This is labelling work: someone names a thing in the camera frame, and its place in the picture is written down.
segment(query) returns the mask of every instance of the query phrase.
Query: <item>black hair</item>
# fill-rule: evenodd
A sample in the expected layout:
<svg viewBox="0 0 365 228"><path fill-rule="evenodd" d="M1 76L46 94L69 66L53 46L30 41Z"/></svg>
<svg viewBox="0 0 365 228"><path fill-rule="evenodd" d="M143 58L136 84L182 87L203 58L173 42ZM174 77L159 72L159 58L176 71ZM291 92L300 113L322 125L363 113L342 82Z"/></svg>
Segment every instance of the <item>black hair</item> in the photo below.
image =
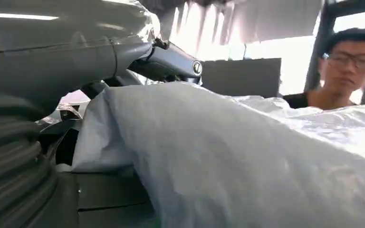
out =
<svg viewBox="0 0 365 228"><path fill-rule="evenodd" d="M365 41L365 28L350 28L331 35L325 43L321 56L324 53L329 54L332 49L342 41Z"/></svg>

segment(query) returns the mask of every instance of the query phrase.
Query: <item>eyeglasses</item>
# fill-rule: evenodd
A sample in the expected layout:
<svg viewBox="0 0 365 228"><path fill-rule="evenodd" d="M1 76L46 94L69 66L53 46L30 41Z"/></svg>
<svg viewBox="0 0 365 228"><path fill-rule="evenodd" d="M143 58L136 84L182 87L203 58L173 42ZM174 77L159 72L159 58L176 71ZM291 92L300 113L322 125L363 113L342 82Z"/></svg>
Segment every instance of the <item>eyeglasses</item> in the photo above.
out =
<svg viewBox="0 0 365 228"><path fill-rule="evenodd" d="M345 67L349 60L352 60L356 68L365 71L365 55L350 55L345 53L324 54L324 59L331 60L330 63L337 67Z"/></svg>

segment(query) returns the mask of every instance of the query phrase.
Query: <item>black shirt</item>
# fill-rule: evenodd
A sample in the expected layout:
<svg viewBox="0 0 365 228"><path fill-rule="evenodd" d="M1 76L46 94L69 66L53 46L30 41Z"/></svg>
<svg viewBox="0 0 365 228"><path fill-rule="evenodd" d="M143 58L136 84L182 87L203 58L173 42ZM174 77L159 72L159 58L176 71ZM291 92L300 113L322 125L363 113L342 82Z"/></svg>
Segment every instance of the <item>black shirt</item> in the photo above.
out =
<svg viewBox="0 0 365 228"><path fill-rule="evenodd" d="M286 95L283 96L283 99L289 103L291 108L308 107L307 93Z"/></svg>

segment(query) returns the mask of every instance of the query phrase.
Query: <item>white fabric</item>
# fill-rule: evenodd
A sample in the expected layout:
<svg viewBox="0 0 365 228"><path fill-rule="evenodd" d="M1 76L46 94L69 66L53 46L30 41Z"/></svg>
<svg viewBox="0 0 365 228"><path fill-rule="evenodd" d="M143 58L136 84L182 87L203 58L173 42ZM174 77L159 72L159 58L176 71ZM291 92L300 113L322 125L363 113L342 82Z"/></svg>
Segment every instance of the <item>white fabric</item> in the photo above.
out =
<svg viewBox="0 0 365 228"><path fill-rule="evenodd" d="M105 90L74 171L133 163L163 228L365 228L365 107L167 83Z"/></svg>

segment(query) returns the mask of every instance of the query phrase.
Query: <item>protective cover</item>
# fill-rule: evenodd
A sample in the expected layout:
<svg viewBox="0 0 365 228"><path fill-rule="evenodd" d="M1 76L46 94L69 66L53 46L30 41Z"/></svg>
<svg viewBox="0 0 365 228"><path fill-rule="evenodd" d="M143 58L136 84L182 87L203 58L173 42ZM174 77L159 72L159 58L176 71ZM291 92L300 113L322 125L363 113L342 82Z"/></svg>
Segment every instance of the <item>protective cover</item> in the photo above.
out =
<svg viewBox="0 0 365 228"><path fill-rule="evenodd" d="M365 228L365 106L111 88L87 108L73 162L133 163L163 228Z"/></svg>

